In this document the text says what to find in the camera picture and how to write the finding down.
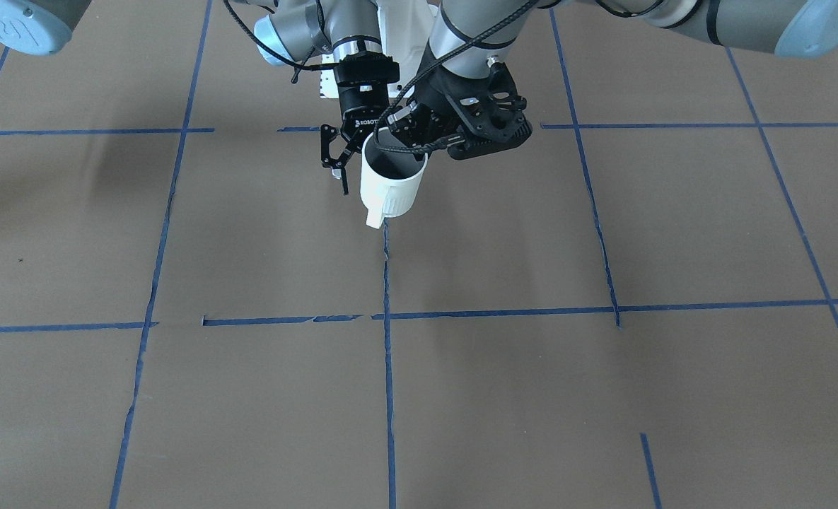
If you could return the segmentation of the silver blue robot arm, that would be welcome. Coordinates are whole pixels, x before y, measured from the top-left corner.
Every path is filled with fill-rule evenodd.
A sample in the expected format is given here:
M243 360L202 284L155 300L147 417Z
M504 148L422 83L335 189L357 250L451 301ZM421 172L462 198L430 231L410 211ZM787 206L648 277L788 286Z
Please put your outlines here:
M334 75L342 124L320 129L320 160L347 192L347 164L361 152L389 106L388 87L400 78L398 62L383 49L376 2L260 1L267 15L252 26L233 2L224 6L270 64ZM88 1L0 1L0 43L24 54L56 54L89 7Z
M581 41L631 49L629 28L671 42L744 49L787 60L838 49L838 1L443 1L421 64L380 122L408 151L482 157L525 143L528 102L507 61L534 10L580 13Z

